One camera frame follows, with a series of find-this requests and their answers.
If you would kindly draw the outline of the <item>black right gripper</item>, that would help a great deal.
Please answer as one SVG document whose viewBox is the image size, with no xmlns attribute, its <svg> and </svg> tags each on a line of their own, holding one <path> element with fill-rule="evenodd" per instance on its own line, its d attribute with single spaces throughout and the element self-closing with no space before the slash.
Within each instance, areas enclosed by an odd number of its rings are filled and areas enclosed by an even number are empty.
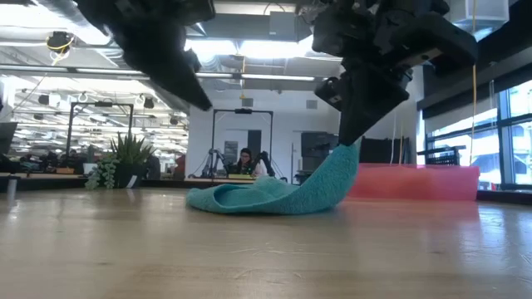
<svg viewBox="0 0 532 299">
<path fill-rule="evenodd" d="M 409 99 L 415 66 L 427 64 L 445 76 L 475 65 L 476 39 L 447 21 L 448 12 L 442 0 L 324 3 L 313 21 L 312 49 L 341 57 L 346 71 L 340 80 L 319 83 L 314 94 L 341 111 L 340 144 L 352 145 Z"/>
</svg>

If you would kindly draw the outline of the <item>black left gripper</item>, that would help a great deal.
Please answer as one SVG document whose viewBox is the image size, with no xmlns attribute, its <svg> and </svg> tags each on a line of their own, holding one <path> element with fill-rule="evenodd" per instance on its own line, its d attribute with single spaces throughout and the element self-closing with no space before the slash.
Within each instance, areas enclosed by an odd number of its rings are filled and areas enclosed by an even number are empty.
<svg viewBox="0 0 532 299">
<path fill-rule="evenodd" d="M 182 50 L 186 28 L 214 18 L 213 0 L 77 0 L 76 5 L 91 25 L 124 51 L 148 46 L 178 50 L 143 57 L 137 69 L 188 104 L 212 108 L 196 76 L 201 67 L 198 57 L 193 50 Z"/>
</svg>

